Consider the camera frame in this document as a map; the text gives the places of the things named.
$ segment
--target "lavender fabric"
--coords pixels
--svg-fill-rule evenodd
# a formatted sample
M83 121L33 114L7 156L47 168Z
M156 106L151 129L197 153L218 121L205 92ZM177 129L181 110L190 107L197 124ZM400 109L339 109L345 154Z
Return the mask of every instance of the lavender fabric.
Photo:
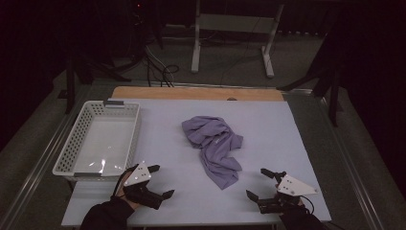
M238 181L242 168L230 150L241 148L242 136L234 134L222 118L197 116L182 123L192 146L201 149L200 160L206 175L221 189Z

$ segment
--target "white table surface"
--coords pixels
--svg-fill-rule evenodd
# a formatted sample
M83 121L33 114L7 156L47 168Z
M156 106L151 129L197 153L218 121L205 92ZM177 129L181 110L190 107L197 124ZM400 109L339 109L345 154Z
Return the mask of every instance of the white table surface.
M142 124L133 165L146 161L160 165L147 187L161 194L174 189L171 199L159 210L141 207L128 219L130 226L244 225L280 222L278 215L262 215L246 190L259 198L276 193L275 179L260 173L261 168L287 172L316 188L307 195L315 206L314 215L331 220L302 138L286 102L223 102L201 100L125 99L141 105ZM223 118L243 136L242 148L230 151L242 172L236 184L221 191L205 174L199 149L193 149L181 123L194 116ZM78 226L88 210L109 199L115 182L77 183L63 226Z

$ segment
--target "white plastic basket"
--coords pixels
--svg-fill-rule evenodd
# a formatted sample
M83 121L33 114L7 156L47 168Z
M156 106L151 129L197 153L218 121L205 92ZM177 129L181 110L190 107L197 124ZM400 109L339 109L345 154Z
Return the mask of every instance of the white plastic basket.
M138 103L83 105L53 174L68 180L116 180L130 167L141 126Z

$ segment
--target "black sleeve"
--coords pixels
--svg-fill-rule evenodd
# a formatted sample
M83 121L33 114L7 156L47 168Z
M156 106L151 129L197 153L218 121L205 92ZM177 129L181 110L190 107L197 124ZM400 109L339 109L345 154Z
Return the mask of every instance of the black sleeve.
M324 225L314 215L309 214L306 208L294 208L281 215L286 230L324 230Z
M134 210L125 200L113 196L111 200L93 206L84 217L80 230L126 229L126 220Z

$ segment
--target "table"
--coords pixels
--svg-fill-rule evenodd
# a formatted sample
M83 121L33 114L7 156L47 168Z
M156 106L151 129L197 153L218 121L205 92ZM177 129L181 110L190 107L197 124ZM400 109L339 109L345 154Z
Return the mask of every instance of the table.
M269 34L268 42L261 47L263 64L267 78L274 77L271 57L272 42L278 29L279 21L282 15L283 4L279 4L275 17L253 17L253 16L236 16L222 14L207 14L200 12L200 0L196 1L196 18L194 29L194 47L192 56L192 72L199 71L200 61L200 30L216 30L246 33Z
M187 100L178 99L182 93ZM157 96L159 94L166 94L167 100L146 99L160 98ZM260 94L263 95L261 102L252 100ZM208 97L251 101L215 101L207 100ZM276 90L116 88L111 100L123 99L141 105L142 124L133 164L145 160L149 165L161 165L161 170L152 175L148 188L157 194L175 190L173 197L165 200L159 210L147 207L137 209L128 219L130 226L280 222L278 215L260 214L257 204L245 194L245 190L250 190L259 198L268 198L276 192L276 181L262 175L260 168L274 172L287 171L322 191L289 106ZM194 115L222 117L236 134L244 137L242 148L230 152L242 166L242 172L238 173L239 181L223 191L204 173L198 157L199 149L191 147L181 129L181 122ZM78 182L62 225L80 225L90 207L109 199L114 186L115 182ZM314 214L317 218L325 221L331 219L322 193L309 195L308 198L316 207Z

